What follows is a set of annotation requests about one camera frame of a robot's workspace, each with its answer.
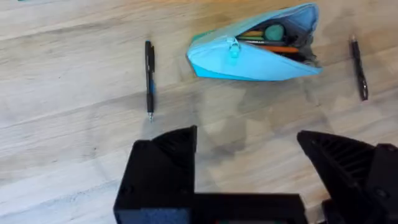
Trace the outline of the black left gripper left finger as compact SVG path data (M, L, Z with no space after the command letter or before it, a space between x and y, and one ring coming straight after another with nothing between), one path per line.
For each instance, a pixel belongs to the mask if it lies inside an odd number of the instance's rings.
M197 126L139 139L113 206L117 224L190 223Z

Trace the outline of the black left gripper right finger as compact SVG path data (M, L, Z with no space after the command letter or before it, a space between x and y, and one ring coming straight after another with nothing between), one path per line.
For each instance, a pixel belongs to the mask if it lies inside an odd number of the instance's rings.
M297 141L330 198L325 223L397 224L397 147L315 131Z

